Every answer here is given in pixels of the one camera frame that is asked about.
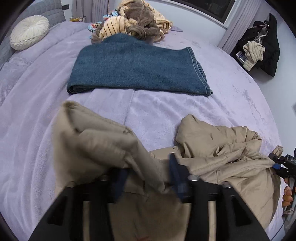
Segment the pillow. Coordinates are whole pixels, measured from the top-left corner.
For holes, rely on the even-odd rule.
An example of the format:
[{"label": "pillow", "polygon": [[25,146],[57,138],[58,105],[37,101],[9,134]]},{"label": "pillow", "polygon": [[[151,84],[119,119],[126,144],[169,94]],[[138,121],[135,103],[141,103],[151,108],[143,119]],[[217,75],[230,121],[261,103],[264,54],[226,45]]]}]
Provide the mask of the pillow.
[{"label": "pillow", "polygon": [[48,32],[46,17],[35,15],[20,21],[12,30],[9,42],[15,50],[24,50],[39,42]]}]

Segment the curtain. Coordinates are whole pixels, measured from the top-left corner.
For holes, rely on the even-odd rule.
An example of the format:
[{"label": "curtain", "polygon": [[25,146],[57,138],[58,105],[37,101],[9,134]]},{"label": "curtain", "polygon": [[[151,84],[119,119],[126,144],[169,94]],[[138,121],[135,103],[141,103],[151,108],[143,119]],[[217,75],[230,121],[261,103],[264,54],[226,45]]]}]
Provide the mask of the curtain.
[{"label": "curtain", "polygon": [[252,22],[263,0],[242,0],[218,47],[230,54]]},{"label": "curtain", "polygon": [[103,21],[103,15],[108,13],[108,5],[114,5],[114,0],[73,0],[72,16],[85,17],[88,23]]}]

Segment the gray headboard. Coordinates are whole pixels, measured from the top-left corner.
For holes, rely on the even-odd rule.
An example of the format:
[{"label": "gray headboard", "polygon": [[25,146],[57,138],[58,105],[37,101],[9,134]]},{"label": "gray headboard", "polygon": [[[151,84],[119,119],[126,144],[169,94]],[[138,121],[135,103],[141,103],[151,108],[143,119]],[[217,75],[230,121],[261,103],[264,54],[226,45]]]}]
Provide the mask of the gray headboard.
[{"label": "gray headboard", "polygon": [[9,44],[9,36],[13,28],[23,19],[33,16],[33,15],[42,15],[49,20],[50,27],[64,22],[65,15],[62,10],[61,0],[43,0],[35,4],[30,5],[13,23],[8,33],[6,34],[3,42],[0,45],[0,69],[3,64],[9,60],[13,55],[15,50],[11,48]]}]

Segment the lavender blanket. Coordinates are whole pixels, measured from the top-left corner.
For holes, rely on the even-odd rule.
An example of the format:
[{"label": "lavender blanket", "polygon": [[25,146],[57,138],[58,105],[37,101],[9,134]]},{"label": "lavender blanket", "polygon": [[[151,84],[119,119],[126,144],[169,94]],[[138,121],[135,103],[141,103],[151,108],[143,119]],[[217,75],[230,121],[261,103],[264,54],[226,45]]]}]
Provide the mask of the lavender blanket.
[{"label": "lavender blanket", "polygon": [[[248,126],[262,137],[263,154],[280,144],[254,80],[225,52],[185,33],[170,32],[155,45],[192,47],[214,92],[210,97],[107,88],[69,96],[66,84],[76,57],[91,44],[87,25],[56,25],[0,70],[0,211],[20,241],[28,240],[54,199],[51,130],[66,99],[131,127],[149,151],[173,146],[176,129],[189,113],[212,125]],[[270,237],[282,224],[281,212],[267,229]]]}]

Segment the brown blanket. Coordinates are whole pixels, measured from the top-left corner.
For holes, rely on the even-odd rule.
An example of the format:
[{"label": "brown blanket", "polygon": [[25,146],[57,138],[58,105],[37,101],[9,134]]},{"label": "brown blanket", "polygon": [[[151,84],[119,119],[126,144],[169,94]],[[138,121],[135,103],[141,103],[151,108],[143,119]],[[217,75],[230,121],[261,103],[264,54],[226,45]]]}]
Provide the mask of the brown blanket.
[{"label": "brown blanket", "polygon": [[247,127],[215,127],[187,115],[178,145],[149,153],[128,127],[67,101],[53,133],[57,193],[70,181],[91,182],[110,167],[133,169],[123,196],[110,205],[116,241],[184,240],[190,206],[169,188],[171,152],[203,180],[230,182],[264,228],[277,208],[280,180],[270,169],[274,162],[259,153],[261,139]]}]

